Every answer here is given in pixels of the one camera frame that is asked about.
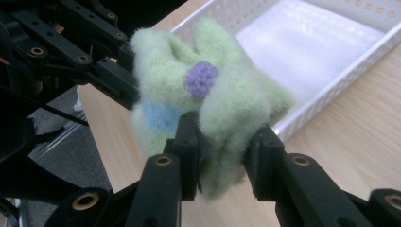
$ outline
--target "light wood surface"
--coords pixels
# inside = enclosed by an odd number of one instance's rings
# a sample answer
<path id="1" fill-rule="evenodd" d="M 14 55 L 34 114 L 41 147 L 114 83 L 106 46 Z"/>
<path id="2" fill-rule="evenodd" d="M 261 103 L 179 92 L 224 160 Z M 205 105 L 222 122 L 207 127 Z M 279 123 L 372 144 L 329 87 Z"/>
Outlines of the light wood surface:
<path id="1" fill-rule="evenodd" d="M 189 0 L 155 27 L 171 29 L 204 3 Z M 340 188 L 367 200 L 376 188 L 401 190 L 401 45 L 286 141 L 311 156 Z M 114 192 L 139 180 L 146 157 L 130 112 L 91 85 L 78 95 Z M 279 226 L 273 202 L 254 199 L 248 180 L 219 201 L 183 202 L 183 226 Z"/>

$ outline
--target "white plastic tray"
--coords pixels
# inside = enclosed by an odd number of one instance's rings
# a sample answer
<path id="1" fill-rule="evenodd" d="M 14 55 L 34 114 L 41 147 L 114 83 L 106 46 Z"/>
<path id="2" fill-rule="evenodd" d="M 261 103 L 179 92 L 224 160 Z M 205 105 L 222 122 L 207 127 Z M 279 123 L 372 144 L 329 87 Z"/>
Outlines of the white plastic tray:
<path id="1" fill-rule="evenodd" d="M 401 0 L 212 0 L 171 31 L 190 41 L 202 17 L 296 97 L 273 126 L 283 141 L 401 41 Z"/>

